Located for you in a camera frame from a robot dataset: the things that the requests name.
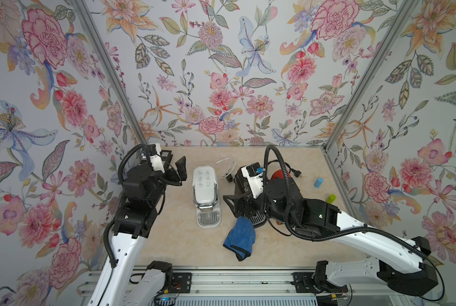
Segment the white coffee machine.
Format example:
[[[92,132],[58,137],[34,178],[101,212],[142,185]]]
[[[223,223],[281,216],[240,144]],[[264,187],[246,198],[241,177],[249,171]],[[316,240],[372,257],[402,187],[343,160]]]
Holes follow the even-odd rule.
[[[222,222],[222,213],[219,185],[214,168],[200,166],[194,169],[192,194],[198,227],[204,230],[219,227]]]

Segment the blue microfiber cloth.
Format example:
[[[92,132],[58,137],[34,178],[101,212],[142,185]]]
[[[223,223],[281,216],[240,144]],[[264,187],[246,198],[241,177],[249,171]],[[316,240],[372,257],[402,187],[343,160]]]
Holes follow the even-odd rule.
[[[238,261],[244,261],[252,255],[255,241],[256,232],[253,224],[249,219],[240,217],[226,237],[223,246],[234,252]]]

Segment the red coffee machine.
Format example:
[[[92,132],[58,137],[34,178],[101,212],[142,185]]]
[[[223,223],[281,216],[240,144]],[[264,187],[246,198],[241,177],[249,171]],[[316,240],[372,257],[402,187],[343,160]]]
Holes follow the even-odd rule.
[[[272,176],[271,176],[271,180],[275,180],[275,179],[284,179],[284,172],[282,170],[277,170],[275,171]]]

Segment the black coffee machine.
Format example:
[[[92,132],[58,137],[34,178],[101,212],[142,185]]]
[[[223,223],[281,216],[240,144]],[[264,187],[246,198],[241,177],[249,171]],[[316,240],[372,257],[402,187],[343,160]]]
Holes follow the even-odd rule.
[[[242,177],[241,168],[237,171],[236,175],[234,176],[234,183],[235,183],[235,192],[234,195],[242,194],[246,191],[250,191],[247,185],[247,181]],[[253,224],[254,228],[259,228],[266,223],[266,216],[264,219],[249,219]]]

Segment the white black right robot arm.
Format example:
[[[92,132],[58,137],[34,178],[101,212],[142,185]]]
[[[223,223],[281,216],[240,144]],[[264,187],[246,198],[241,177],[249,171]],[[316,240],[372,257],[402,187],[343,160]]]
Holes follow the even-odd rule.
[[[286,227],[289,237],[309,242],[335,240],[368,255],[365,260],[346,264],[319,261],[312,276],[319,292],[350,283],[377,283],[421,297],[443,283],[428,259],[431,250],[426,239],[399,238],[352,218],[333,204],[303,198],[293,178],[243,178],[236,183],[235,194],[225,195],[223,200],[236,218],[224,247],[239,261],[252,255],[255,229],[272,219]]]

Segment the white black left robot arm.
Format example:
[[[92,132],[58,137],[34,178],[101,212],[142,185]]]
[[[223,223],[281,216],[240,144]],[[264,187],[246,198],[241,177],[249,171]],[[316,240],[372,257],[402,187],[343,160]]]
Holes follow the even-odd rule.
[[[157,144],[139,144],[120,162],[117,173],[122,194],[103,233],[108,257],[89,305],[150,305],[172,287],[172,265],[153,261],[136,287],[126,292],[136,258],[162,212],[168,186],[180,187],[187,180],[186,158],[176,163],[172,158],[170,150]]]

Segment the blue cylinder block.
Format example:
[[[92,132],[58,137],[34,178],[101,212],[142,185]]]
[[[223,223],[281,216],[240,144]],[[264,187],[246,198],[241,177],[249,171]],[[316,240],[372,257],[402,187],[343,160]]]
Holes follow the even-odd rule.
[[[322,186],[323,182],[324,182],[324,179],[323,179],[323,178],[320,178],[320,177],[317,178],[317,180],[316,180],[315,183],[314,183],[314,187],[315,187],[315,188],[320,188],[320,187]]]

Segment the green cylinder block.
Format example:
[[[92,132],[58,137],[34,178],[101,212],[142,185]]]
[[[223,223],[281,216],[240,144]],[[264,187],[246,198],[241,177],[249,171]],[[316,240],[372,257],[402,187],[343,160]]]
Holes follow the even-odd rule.
[[[335,202],[335,200],[336,200],[336,196],[335,196],[335,195],[329,195],[329,196],[327,197],[327,199],[326,199],[326,202],[327,202],[328,204],[333,204],[333,203]]]

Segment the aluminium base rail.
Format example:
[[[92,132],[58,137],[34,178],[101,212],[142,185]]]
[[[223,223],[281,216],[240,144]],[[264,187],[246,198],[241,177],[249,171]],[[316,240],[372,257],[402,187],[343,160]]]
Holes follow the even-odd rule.
[[[188,269],[174,268],[176,274],[191,274],[188,292],[168,293],[162,305],[409,305],[403,295],[382,285],[347,285],[344,293],[298,293],[295,273],[310,269]]]

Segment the aluminium frame post left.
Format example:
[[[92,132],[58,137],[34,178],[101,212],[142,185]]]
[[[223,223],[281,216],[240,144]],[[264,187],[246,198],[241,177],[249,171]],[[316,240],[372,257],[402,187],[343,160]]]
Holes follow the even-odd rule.
[[[100,63],[104,67],[104,74],[106,75],[107,80],[109,81],[115,94],[118,96],[119,103],[123,108],[123,113],[131,123],[132,131],[136,137],[136,140],[140,144],[147,144],[148,141],[146,140],[138,119],[134,114],[129,98],[127,97],[126,90],[115,71],[115,66],[109,57],[105,43],[103,42],[100,33],[94,23],[90,10],[88,9],[85,1],[82,0],[71,0],[71,4],[73,10],[81,22],[81,25],[84,27],[85,33],[89,35],[91,39],[91,45],[94,48],[94,51],[96,52]]]

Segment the aluminium frame post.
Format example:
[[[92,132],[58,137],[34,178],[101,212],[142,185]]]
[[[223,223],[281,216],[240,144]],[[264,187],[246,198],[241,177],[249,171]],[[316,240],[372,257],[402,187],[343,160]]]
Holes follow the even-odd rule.
[[[405,27],[406,22],[411,17],[416,6],[417,3],[415,1],[402,1],[401,6],[398,8],[394,19],[383,37],[381,47],[378,48],[378,51],[370,61],[369,66],[362,74],[361,81],[356,87],[355,92],[351,95],[351,99],[340,116],[333,133],[326,142],[326,145],[322,147],[325,154],[329,154],[330,150],[337,144],[338,138],[342,134],[350,116],[354,112],[354,109],[357,107],[367,87],[372,83],[372,80],[384,64],[393,44],[400,36],[401,30]]]
[[[81,25],[84,27],[85,33],[89,35],[91,39],[91,45],[94,48],[94,51],[96,52],[100,63],[104,67],[104,74],[106,75],[107,80],[109,81],[115,94],[118,96],[119,103],[123,108],[123,113],[131,123],[132,131],[136,137],[136,140],[140,144],[147,144],[148,141],[146,140],[138,119],[134,114],[129,98],[127,97],[126,90],[115,71],[115,66],[109,57],[105,43],[103,42],[100,33],[94,23],[90,10],[88,9],[85,1],[82,0],[71,0],[71,4],[73,10],[81,22]]]

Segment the aluminium frame post right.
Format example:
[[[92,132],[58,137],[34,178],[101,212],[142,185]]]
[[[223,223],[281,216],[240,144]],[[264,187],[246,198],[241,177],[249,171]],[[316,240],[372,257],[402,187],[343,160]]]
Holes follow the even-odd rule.
[[[415,1],[402,1],[401,6],[398,8],[394,19],[383,37],[381,47],[378,48],[378,51],[370,61],[369,66],[362,74],[361,81],[356,87],[355,92],[351,95],[351,99],[340,116],[333,133],[326,142],[326,145],[322,147],[325,154],[329,154],[330,150],[337,144],[338,138],[342,134],[350,116],[354,112],[354,109],[357,107],[367,87],[372,83],[372,80],[384,64],[393,44],[400,36],[401,30],[405,27],[406,22],[411,17],[416,6],[417,3]]]

